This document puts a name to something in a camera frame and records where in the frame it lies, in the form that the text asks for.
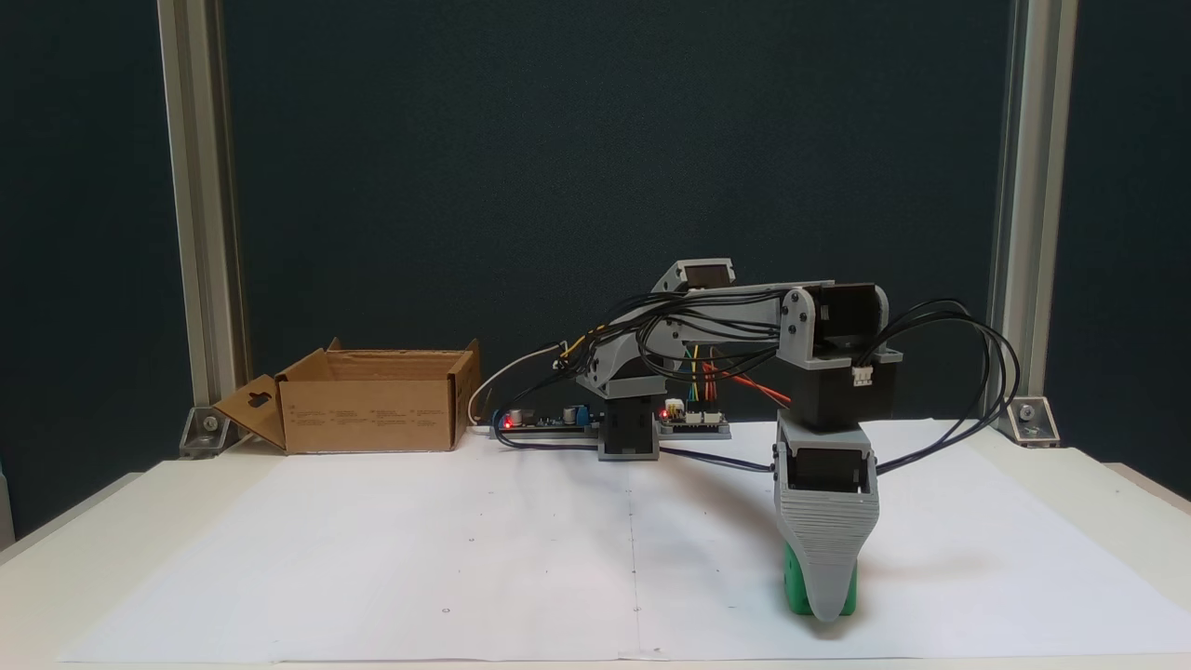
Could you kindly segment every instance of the metal frame post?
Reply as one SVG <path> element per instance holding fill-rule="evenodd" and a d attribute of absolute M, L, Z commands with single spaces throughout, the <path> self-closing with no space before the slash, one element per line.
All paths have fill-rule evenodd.
<path fill-rule="evenodd" d="M 1022 364 L 1022 396 L 1041 396 L 1050 331 L 1078 0 L 1012 7 L 989 321 Z"/>
<path fill-rule="evenodd" d="M 247 382 L 222 0 L 158 0 L 194 406 Z"/>

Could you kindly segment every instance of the box flap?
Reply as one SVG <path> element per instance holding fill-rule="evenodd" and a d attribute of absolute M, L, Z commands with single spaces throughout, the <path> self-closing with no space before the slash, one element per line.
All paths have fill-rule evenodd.
<path fill-rule="evenodd" d="M 451 444 L 459 444 L 470 424 L 467 406 L 472 400 L 472 394 L 480 388 L 480 343 L 472 340 L 463 356 L 455 362 L 450 372 L 447 374 L 450 381 L 451 403 Z"/>
<path fill-rule="evenodd" d="M 245 431 L 260 436 L 276 447 L 286 449 L 278 386 L 268 375 L 262 375 L 241 387 L 238 392 L 216 403 L 216 409 Z"/>

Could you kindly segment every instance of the white table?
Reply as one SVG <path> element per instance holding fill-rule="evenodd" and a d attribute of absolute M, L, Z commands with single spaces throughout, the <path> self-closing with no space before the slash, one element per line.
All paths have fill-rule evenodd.
<path fill-rule="evenodd" d="M 979 452 L 1171 601 L 1191 610 L 1191 515 L 1077 450 L 1030 451 L 1002 442 Z M 79 668 L 54 658 L 162 562 L 216 524 L 232 502 L 282 461 L 261 444 L 206 462 L 167 462 L 129 481 L 48 537 L 0 564 L 0 666 Z M 179 621 L 185 627 L 186 621 Z M 828 669 L 1187 669 L 1191 655 L 999 659 L 806 662 L 506 663 L 534 670 L 607 666 Z M 303 663 L 303 670 L 331 665 Z M 337 668 L 360 670 L 364 664 Z M 400 670 L 492 668 L 490 663 L 367 664 Z M 116 668 L 104 665 L 104 668 Z M 146 665 L 124 668 L 146 670 Z M 225 668 L 264 668 L 227 665 Z"/>

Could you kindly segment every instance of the wire bundle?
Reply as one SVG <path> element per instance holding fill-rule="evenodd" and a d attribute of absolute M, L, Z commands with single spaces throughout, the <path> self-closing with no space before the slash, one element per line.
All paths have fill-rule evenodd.
<path fill-rule="evenodd" d="M 565 351 L 556 369 L 568 377 L 586 375 L 596 369 L 596 352 L 600 345 L 631 333 L 641 351 L 641 361 L 650 372 L 690 384 L 716 383 L 747 374 L 769 361 L 778 352 L 773 343 L 778 338 L 778 326 L 773 323 L 746 320 L 738 318 L 718 318 L 700 312 L 700 308 L 713 306 L 750 305 L 777 300 L 788 292 L 787 288 L 762 288 L 741 293 L 675 293 L 659 292 L 634 295 L 621 300 L 604 313 L 601 325 L 588 330 L 584 337 L 575 340 Z M 661 325 L 685 325 L 691 330 L 705 332 L 716 339 L 737 343 L 767 343 L 763 347 L 732 355 L 712 355 L 674 357 L 649 347 L 653 332 Z M 711 369 L 704 364 L 713 363 Z"/>
<path fill-rule="evenodd" d="M 922 311 L 923 307 L 928 307 L 936 303 L 950 303 L 954 305 L 955 308 Z M 855 365 L 858 368 L 872 365 L 873 358 L 877 356 L 877 351 L 880 349 L 880 346 L 897 338 L 898 334 L 902 334 L 903 332 L 909 332 L 911 330 L 916 330 L 918 327 L 929 325 L 931 323 L 943 323 L 943 321 L 966 323 L 971 325 L 973 328 L 975 328 L 978 332 L 980 332 L 981 334 L 980 349 L 981 353 L 984 355 L 984 369 L 980 375 L 980 388 L 977 390 L 975 396 L 972 399 L 967 408 L 964 411 L 964 414 L 960 415 L 959 421 L 956 421 L 947 431 L 947 433 L 943 433 L 943 436 L 939 438 L 939 440 L 936 440 L 928 447 L 918 450 L 913 453 L 906 455 L 900 458 L 896 458 L 888 463 L 878 464 L 877 465 L 878 475 L 884 475 L 886 472 L 897 470 L 898 468 L 902 468 L 904 465 L 909 465 L 911 463 L 922 461 L 923 458 L 927 458 L 933 453 L 936 453 L 946 447 L 949 447 L 961 440 L 965 440 L 979 433 L 985 427 L 991 426 L 992 422 L 996 421 L 998 417 L 1000 417 L 1000 413 L 1009 407 L 1009 403 L 1012 402 L 1015 397 L 1017 397 L 1017 390 L 1021 383 L 1022 369 L 1021 369 L 1021 363 L 1017 361 L 1017 353 L 1014 351 L 1014 347 L 1009 344 L 1008 340 L 1005 340 L 1005 338 L 1000 332 L 997 332 L 990 325 L 973 318 L 971 312 L 968 312 L 967 307 L 964 305 L 964 302 L 954 298 L 939 298 L 934 300 L 927 300 L 924 302 L 918 302 L 917 305 L 903 312 L 902 315 L 893 319 L 888 325 L 886 325 L 884 328 L 881 328 L 880 332 L 877 333 L 877 337 L 873 339 L 873 343 L 868 346 L 868 349 L 865 350 L 860 355 L 860 357 L 856 358 Z M 1012 363 L 1014 367 L 1014 382 L 1012 386 L 1009 388 L 1006 388 L 1009 369 L 1005 364 L 1005 353 L 1009 355 L 1010 362 Z M 992 372 L 993 358 L 996 358 L 997 361 L 997 371 L 999 381 L 997 390 L 991 396 L 996 399 L 996 401 L 990 405 L 990 407 L 985 411 L 983 415 L 980 415 L 980 418 L 977 420 L 975 424 L 973 424 L 965 431 L 956 433 L 956 431 L 959 431 L 960 427 L 964 426 L 964 422 L 967 420 L 967 417 L 971 415 L 973 412 L 975 412 L 975 408 L 980 406 L 980 401 L 985 397 L 985 390 L 989 387 L 989 377 Z"/>

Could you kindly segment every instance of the white connector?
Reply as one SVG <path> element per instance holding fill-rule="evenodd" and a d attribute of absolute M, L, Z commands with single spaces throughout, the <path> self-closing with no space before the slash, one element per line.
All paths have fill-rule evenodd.
<path fill-rule="evenodd" d="M 679 399 L 666 399 L 666 417 L 671 421 L 678 421 L 686 417 L 686 405 Z"/>
<path fill-rule="evenodd" d="M 872 387 L 873 386 L 873 367 L 866 365 L 863 368 L 852 369 L 852 386 L 853 387 Z"/>

